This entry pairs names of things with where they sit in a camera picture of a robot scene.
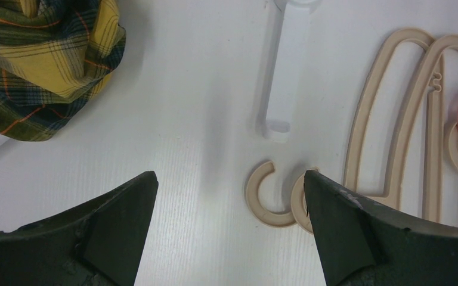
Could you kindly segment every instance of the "yellow and green plaid fabric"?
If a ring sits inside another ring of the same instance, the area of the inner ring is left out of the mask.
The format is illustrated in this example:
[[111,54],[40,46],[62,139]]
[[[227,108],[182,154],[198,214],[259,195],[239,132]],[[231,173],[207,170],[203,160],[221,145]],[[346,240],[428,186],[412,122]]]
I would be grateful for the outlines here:
[[116,0],[0,0],[0,134],[50,139],[122,59]]

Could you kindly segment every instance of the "white table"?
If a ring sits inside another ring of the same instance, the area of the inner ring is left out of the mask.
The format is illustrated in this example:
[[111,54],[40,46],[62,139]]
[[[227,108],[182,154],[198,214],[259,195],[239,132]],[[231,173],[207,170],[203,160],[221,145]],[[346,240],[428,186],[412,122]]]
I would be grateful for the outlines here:
[[[287,144],[266,141],[256,124],[280,25],[273,0],[120,5],[128,42],[106,90],[52,140],[0,148],[0,230],[52,216],[154,170],[160,187],[136,285],[323,285],[314,237],[297,225],[266,227],[247,209],[249,173],[266,159],[275,162],[277,173],[264,182],[270,191],[262,194],[275,211],[286,208],[306,168],[318,166],[340,182],[358,98],[381,43],[407,26],[458,33],[458,1],[324,0],[312,16]],[[383,84],[382,109],[372,114],[366,141],[369,170],[361,174],[367,193],[382,189],[383,154],[399,108],[393,105],[420,55],[420,48],[403,45]],[[446,91],[458,98],[455,52],[447,53]],[[452,119],[455,104],[447,103]],[[413,215],[422,198],[424,118],[404,186],[403,210]],[[458,175],[451,169],[444,186],[443,222],[458,226]]]

